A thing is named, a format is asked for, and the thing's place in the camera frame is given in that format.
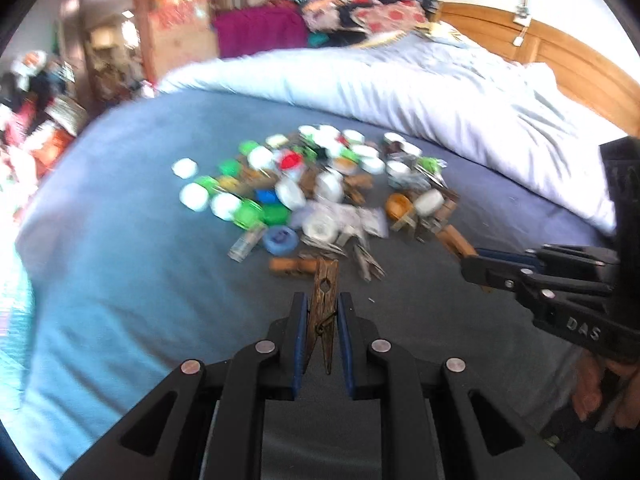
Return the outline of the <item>cardboard box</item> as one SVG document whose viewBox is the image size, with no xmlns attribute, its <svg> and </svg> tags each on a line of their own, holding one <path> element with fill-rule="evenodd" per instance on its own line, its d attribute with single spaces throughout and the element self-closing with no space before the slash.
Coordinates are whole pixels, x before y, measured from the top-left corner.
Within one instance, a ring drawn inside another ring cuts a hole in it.
<svg viewBox="0 0 640 480">
<path fill-rule="evenodd" d="M 149 13 L 155 81 L 191 63 L 218 56 L 212 29 L 213 0 L 153 0 Z"/>
</svg>

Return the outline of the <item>dark maroon cap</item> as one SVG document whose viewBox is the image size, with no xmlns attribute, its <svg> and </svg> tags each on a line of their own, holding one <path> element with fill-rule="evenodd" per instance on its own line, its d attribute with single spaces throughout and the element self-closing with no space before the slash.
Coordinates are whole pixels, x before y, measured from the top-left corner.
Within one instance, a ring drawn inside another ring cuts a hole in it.
<svg viewBox="0 0 640 480">
<path fill-rule="evenodd" d="M 387 156 L 397 154 L 397 153 L 402 153 L 403 151 L 404 151 L 404 144 L 402 142 L 394 141 L 394 142 L 387 143 L 385 145 L 385 153 Z"/>
</svg>

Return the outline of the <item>magenta cloth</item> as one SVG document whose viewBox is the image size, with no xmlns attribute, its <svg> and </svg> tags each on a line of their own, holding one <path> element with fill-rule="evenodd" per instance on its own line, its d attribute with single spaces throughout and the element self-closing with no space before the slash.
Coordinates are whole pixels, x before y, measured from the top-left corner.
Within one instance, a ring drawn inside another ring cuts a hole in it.
<svg viewBox="0 0 640 480">
<path fill-rule="evenodd" d="M 213 20 L 221 58 L 308 46 L 300 14 L 278 6 L 251 6 L 218 14 Z"/>
</svg>

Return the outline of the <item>white folded duvet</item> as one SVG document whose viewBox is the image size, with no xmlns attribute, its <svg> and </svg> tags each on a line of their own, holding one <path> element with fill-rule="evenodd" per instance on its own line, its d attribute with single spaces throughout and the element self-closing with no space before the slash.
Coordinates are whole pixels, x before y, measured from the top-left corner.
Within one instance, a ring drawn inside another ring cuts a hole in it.
<svg viewBox="0 0 640 480">
<path fill-rule="evenodd" d="M 506 62 L 472 40 L 412 33 L 370 48 L 213 58 L 171 70 L 157 88 L 254 96 L 424 139 L 615 231 L 600 147 L 623 131 L 564 96 L 547 65 Z"/>
</svg>

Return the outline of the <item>green flip cap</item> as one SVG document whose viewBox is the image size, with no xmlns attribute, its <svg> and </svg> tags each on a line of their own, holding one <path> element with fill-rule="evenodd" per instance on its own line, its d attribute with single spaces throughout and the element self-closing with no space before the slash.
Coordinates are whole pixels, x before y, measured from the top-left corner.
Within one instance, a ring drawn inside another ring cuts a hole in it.
<svg viewBox="0 0 640 480">
<path fill-rule="evenodd" d="M 420 157 L 416 161 L 416 166 L 422 168 L 429 174 L 441 174 L 443 161 L 435 157 Z"/>
</svg>

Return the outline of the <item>wooden headboard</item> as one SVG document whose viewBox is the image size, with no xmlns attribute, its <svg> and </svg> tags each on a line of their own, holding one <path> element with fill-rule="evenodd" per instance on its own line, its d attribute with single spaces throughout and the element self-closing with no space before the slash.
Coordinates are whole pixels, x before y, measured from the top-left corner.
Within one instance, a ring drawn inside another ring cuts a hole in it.
<svg viewBox="0 0 640 480">
<path fill-rule="evenodd" d="M 560 91 L 630 136 L 639 135 L 639 84 L 604 55 L 538 21 L 524 25 L 508 11 L 443 2 L 437 17 L 510 62 L 544 63 Z"/>
</svg>

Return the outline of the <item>blue bottle cap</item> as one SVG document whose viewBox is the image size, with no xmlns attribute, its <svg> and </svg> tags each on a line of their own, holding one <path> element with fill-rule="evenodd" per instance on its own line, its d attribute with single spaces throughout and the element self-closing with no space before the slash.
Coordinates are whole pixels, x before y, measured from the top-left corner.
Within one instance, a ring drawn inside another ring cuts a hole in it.
<svg viewBox="0 0 640 480">
<path fill-rule="evenodd" d="M 298 235 L 288 226 L 272 226 L 262 236 L 262 244 L 270 255 L 283 257 L 294 252 Z"/>
</svg>

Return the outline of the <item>orange bottle cap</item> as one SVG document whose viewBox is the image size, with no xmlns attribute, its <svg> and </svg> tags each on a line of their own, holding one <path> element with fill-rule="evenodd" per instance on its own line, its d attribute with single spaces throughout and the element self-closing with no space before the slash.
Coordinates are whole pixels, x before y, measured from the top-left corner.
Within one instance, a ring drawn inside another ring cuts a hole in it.
<svg viewBox="0 0 640 480">
<path fill-rule="evenodd" d="M 387 197 L 385 203 L 385 212 L 387 217 L 392 221 L 401 219 L 412 209 L 412 201 L 401 193 L 393 193 Z"/>
</svg>

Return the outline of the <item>floral patterned cloth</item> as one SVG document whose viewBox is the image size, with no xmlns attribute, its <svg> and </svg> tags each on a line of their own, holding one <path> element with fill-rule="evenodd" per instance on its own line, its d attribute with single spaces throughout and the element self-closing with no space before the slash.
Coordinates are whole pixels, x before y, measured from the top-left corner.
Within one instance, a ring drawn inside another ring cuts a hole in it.
<svg viewBox="0 0 640 480">
<path fill-rule="evenodd" d="M 311 32 L 370 36 L 425 26 L 437 10 L 437 0 L 309 0 L 302 17 Z"/>
</svg>

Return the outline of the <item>brown wooden clothespin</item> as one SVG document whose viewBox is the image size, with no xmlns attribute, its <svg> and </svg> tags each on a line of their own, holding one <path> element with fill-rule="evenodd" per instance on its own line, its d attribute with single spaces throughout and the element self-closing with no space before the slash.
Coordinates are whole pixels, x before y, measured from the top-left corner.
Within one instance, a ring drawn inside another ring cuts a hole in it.
<svg viewBox="0 0 640 480">
<path fill-rule="evenodd" d="M 314 290 L 307 313 L 304 368 L 308 367 L 314 348 L 320 344 L 323 368 L 327 375 L 332 373 L 333 366 L 337 281 L 338 262 L 334 259 L 317 259 Z"/>
</svg>

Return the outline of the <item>clutter pile on chair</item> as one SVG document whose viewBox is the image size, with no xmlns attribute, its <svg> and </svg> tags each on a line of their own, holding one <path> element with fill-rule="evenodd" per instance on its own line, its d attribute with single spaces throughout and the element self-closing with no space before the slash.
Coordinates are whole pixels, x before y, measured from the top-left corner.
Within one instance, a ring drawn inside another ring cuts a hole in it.
<svg viewBox="0 0 640 480">
<path fill-rule="evenodd" d="M 88 122 L 66 89 L 65 67 L 41 50 L 1 74 L 1 206 L 23 209 Z"/>
</svg>

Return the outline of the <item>blue bed sheet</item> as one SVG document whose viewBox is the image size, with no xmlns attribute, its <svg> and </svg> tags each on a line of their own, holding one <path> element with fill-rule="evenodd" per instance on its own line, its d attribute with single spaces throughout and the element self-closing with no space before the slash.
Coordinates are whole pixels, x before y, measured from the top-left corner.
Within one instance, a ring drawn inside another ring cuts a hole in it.
<svg viewBox="0 0 640 480">
<path fill-rule="evenodd" d="M 243 141 L 302 125 L 383 134 L 318 110 L 187 91 L 113 108 L 56 165 L 16 240 L 36 322 L 24 402 L 6 430 L 38 477 L 58 478 L 182 361 L 231 358 L 311 289 L 270 273 L 265 249 L 233 262 L 240 230 L 183 206 L 172 172 L 183 158 L 212 172 Z M 370 248 L 382 280 L 340 263 L 357 313 L 420 359 L 464 359 L 543 427 L 572 388 L 577 349 L 536 330 L 511 295 L 466 282 L 437 240 L 393 233 Z"/>
</svg>

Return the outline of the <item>light wooden clothespin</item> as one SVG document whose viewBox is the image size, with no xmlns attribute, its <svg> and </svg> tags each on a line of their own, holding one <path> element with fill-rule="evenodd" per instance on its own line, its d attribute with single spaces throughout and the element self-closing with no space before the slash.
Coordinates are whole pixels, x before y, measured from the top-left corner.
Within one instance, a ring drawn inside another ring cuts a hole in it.
<svg viewBox="0 0 640 480">
<path fill-rule="evenodd" d="M 445 226 L 437 234 L 436 238 L 447 248 L 458 260 L 477 255 L 476 249 L 466 238 L 454 227 Z"/>
</svg>

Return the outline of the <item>large white bottle cap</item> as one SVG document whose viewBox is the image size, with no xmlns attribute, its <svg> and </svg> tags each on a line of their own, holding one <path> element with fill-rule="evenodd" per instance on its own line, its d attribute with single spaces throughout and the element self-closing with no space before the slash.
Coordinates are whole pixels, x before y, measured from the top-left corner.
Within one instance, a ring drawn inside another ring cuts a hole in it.
<svg viewBox="0 0 640 480">
<path fill-rule="evenodd" d="M 419 217 L 431 217 L 444 203 L 445 197 L 442 193 L 436 188 L 431 188 L 413 202 L 413 208 Z"/>
</svg>

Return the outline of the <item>red bottle cap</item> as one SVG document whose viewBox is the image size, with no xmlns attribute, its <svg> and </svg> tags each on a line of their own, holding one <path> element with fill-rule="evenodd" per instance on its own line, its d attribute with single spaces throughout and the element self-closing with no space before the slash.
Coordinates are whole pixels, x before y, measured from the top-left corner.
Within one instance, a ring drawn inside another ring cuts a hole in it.
<svg viewBox="0 0 640 480">
<path fill-rule="evenodd" d="M 279 168 L 281 171 L 288 171 L 303 166 L 304 158 L 296 152 L 286 152 L 279 160 Z"/>
</svg>

